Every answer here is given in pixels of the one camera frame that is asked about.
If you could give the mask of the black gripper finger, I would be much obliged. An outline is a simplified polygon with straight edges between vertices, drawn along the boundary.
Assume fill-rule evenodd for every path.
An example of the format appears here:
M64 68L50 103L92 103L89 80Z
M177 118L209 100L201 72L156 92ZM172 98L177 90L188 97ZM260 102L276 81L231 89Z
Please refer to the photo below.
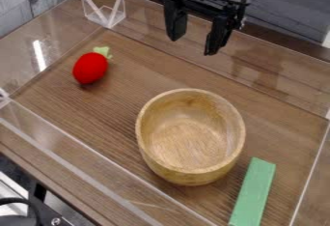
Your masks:
M219 14L212 19L211 30L205 36L203 55L215 55L227 44L232 33L234 21L226 14Z
M187 31L187 12L180 0L164 0L164 26L168 38L175 42Z

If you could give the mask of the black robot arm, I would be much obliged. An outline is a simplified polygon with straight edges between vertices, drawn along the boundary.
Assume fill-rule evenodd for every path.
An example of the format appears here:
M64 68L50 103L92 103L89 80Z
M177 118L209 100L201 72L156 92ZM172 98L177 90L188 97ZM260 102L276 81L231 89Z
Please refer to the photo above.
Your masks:
M203 55L215 55L226 46L234 30L243 27L248 0L163 0L164 27L175 42L187 32L188 12L211 18L211 29L205 35Z

